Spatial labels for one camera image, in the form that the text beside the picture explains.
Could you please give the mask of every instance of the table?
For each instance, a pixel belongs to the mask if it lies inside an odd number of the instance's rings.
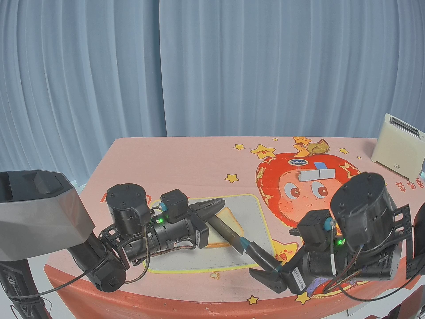
[[[307,211],[328,208],[333,193],[360,172],[383,175],[395,203],[409,203],[412,217],[416,215],[425,200],[422,180],[409,183],[373,163],[370,157],[375,143],[375,139],[317,137],[121,138],[99,163],[81,199],[96,224],[97,235],[111,224],[105,193],[117,183],[142,185],[151,205],[161,194],[176,188],[192,202],[225,196],[236,218],[255,218],[252,228],[244,228],[245,236],[254,241],[265,237],[269,240],[266,248],[284,264],[301,246],[300,238],[290,236],[288,230]],[[311,181],[301,183],[296,179],[296,171],[323,165],[335,169],[335,175],[320,180],[325,188],[318,197]],[[288,183],[297,186],[297,198],[288,194]],[[204,251],[208,249],[223,256],[238,254],[231,247],[196,249],[190,252],[195,254],[194,261],[197,257],[192,264],[188,255],[183,257],[188,251],[173,252],[169,253],[171,261],[185,258],[187,265],[170,264],[156,257],[142,280],[111,294],[96,290],[86,278],[58,293],[77,319],[260,319],[282,318],[283,314],[287,318],[319,319],[358,305],[339,291],[323,295],[323,280],[317,280],[300,296],[288,290],[276,294],[249,275],[244,261],[236,266],[220,266],[199,259],[207,255],[198,254],[207,254]],[[402,258],[394,280],[345,284],[344,288],[354,296],[372,298],[402,285],[405,265],[406,258]],[[127,279],[138,276],[142,269],[142,265],[132,267]],[[45,272],[55,287],[81,274],[67,251],[52,254]]]

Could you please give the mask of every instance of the bread crumb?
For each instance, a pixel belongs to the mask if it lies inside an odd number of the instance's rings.
[[[220,274],[218,272],[212,272],[210,274],[210,278],[213,278],[215,280],[218,280],[218,279],[220,279]]]

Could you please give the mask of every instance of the toast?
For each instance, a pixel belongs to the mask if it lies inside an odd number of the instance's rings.
[[[242,228],[242,226],[239,224],[239,222],[236,220],[235,216],[233,215],[232,211],[225,207],[221,211],[217,213],[217,217],[226,223],[235,233],[237,233],[239,236],[244,236],[245,232]],[[210,226],[210,224],[207,222],[206,225],[210,229],[210,233],[208,235],[208,248],[219,248],[219,247],[229,247],[230,243],[227,242],[219,233],[215,231],[214,228]]]

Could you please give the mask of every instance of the toaster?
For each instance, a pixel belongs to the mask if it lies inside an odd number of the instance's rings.
[[[371,159],[414,182],[422,171],[425,159],[425,134],[385,114]]]

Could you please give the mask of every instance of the blue sticker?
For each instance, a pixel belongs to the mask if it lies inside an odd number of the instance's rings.
[[[288,163],[290,165],[306,165],[309,162],[306,161],[305,159],[295,158],[295,159],[290,160]]]
[[[326,164],[323,162],[315,162],[316,169],[327,169]]]

